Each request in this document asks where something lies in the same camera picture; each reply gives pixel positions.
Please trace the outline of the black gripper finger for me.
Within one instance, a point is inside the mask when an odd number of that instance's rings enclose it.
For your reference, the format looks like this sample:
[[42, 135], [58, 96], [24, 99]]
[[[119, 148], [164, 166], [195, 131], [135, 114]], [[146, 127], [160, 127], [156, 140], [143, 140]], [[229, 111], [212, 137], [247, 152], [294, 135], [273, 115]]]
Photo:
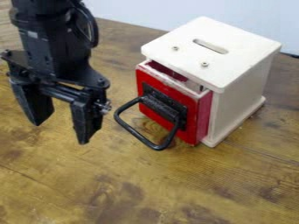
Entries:
[[102, 128], [103, 115], [90, 100], [76, 100], [70, 105], [74, 129], [80, 144], [87, 144]]

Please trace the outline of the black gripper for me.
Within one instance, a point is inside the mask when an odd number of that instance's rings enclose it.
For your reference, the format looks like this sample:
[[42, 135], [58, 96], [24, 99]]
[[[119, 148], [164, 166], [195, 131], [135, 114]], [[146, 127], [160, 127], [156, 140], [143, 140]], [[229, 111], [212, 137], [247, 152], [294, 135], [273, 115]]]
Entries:
[[90, 100], [104, 115], [111, 110], [108, 79], [90, 64], [99, 28], [88, 25], [24, 26], [23, 49], [2, 52], [10, 83], [23, 112], [35, 126], [54, 113], [52, 100]]

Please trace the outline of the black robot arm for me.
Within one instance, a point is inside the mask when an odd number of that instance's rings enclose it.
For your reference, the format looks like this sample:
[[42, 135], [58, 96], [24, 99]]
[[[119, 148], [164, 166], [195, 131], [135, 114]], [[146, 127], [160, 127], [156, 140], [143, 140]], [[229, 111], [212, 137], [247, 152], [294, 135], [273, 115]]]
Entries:
[[36, 126], [55, 111], [52, 100], [67, 102], [79, 143], [87, 144], [111, 110], [110, 81], [90, 64], [99, 45], [98, 21], [83, 0], [11, 1], [23, 50], [3, 51], [2, 59], [14, 95]]

